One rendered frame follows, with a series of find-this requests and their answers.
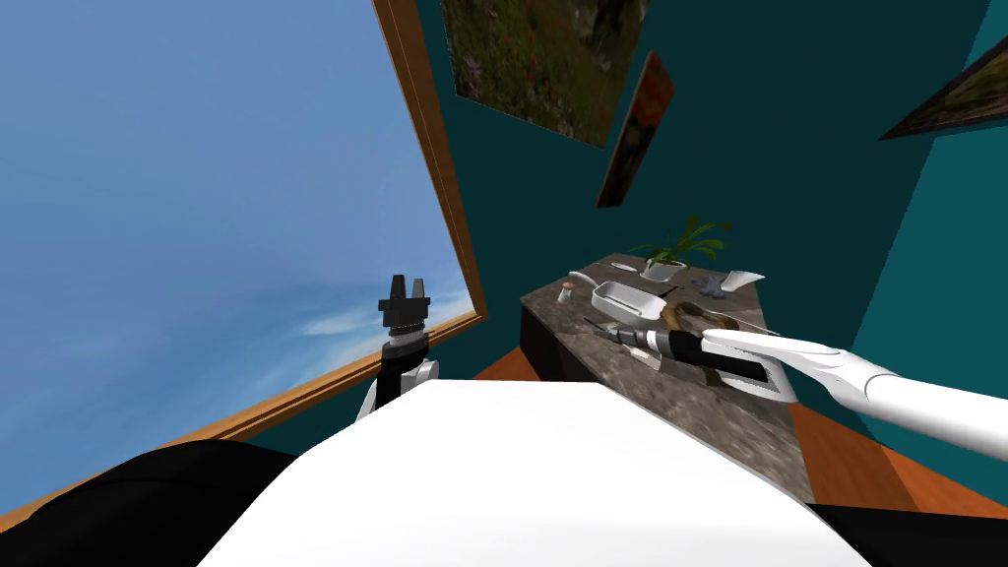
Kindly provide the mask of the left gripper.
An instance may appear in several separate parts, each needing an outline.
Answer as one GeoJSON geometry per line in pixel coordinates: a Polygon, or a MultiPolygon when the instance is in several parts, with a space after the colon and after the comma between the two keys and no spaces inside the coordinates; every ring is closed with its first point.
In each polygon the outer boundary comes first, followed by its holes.
{"type": "Polygon", "coordinates": [[[425,296],[423,278],[413,280],[411,296],[407,297],[405,276],[393,275],[390,297],[378,301],[382,326],[389,329],[423,328],[431,302],[431,298],[425,296]]]}

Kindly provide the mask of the white rectangular dish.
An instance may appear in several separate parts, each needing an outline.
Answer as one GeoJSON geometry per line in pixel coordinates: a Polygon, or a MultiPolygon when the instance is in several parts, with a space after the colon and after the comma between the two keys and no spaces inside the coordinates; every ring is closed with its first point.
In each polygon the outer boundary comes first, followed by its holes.
{"type": "Polygon", "coordinates": [[[626,284],[605,282],[593,289],[591,305],[619,323],[642,327],[657,322],[667,302],[626,284]]]}

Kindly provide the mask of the brown bowl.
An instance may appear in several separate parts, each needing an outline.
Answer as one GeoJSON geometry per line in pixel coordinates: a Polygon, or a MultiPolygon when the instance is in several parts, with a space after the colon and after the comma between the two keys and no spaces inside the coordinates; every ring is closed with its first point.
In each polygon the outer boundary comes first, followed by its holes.
{"type": "Polygon", "coordinates": [[[669,330],[694,332],[706,328],[739,331],[739,323],[721,313],[705,309],[690,301],[668,302],[661,319],[669,330]]]}

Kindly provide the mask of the green plant in white pot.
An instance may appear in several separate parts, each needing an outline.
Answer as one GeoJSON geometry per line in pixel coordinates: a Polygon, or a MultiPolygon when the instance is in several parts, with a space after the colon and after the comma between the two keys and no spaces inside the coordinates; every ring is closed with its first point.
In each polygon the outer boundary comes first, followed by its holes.
{"type": "Polygon", "coordinates": [[[631,248],[630,252],[646,250],[646,268],[680,264],[684,270],[689,270],[692,268],[692,254],[702,254],[711,261],[716,261],[719,252],[725,248],[725,243],[722,240],[706,237],[706,233],[715,228],[724,232],[732,232],[733,226],[729,221],[707,221],[705,223],[701,220],[700,215],[687,215],[684,228],[677,237],[673,237],[673,231],[670,228],[667,231],[664,244],[639,245],[631,248]]]}

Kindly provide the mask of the stone top table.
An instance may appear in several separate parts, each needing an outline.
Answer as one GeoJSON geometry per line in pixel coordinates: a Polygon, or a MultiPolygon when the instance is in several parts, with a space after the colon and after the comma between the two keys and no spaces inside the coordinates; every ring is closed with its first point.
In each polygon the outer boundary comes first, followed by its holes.
{"type": "Polygon", "coordinates": [[[568,303],[558,279],[521,296],[520,349],[545,381],[597,382],[739,460],[797,498],[814,500],[788,406],[728,387],[710,370],[665,359],[654,369],[625,346],[594,334],[611,317],[575,278],[568,303]]]}

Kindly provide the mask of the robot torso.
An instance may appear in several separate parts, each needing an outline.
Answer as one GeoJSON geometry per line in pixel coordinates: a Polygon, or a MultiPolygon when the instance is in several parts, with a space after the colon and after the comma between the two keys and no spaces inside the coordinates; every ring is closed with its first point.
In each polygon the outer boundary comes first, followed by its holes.
{"type": "Polygon", "coordinates": [[[433,380],[298,457],[198,567],[870,567],[600,384],[433,380]]]}

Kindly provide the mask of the narrow orange painting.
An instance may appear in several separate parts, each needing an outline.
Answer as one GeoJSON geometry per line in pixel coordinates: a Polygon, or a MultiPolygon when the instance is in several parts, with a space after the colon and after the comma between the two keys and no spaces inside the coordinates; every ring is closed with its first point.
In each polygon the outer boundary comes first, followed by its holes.
{"type": "Polygon", "coordinates": [[[615,208],[623,204],[674,93],[675,87],[661,56],[656,50],[650,50],[608,162],[597,208],[615,208]]]}

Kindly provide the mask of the wooden framed window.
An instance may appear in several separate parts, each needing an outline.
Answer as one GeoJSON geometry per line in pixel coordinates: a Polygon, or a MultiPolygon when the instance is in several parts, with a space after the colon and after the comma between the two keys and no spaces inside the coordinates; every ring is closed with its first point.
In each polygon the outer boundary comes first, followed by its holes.
{"type": "Polygon", "coordinates": [[[0,0],[0,534],[360,377],[481,290],[411,65],[437,0],[0,0]]]}

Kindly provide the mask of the large green landscape painting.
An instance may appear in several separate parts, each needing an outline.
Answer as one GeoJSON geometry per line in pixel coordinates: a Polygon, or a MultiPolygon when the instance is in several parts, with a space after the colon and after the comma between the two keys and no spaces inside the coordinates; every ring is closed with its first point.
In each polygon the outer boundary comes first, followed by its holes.
{"type": "Polygon", "coordinates": [[[457,95],[601,149],[652,0],[440,0],[457,95]]]}

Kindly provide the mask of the dark framed wall picture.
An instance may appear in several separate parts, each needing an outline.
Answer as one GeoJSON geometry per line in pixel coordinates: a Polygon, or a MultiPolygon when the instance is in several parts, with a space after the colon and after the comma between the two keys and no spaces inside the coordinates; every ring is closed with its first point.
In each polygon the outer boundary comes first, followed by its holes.
{"type": "Polygon", "coordinates": [[[1008,35],[880,137],[888,140],[1008,118],[1008,35]]]}

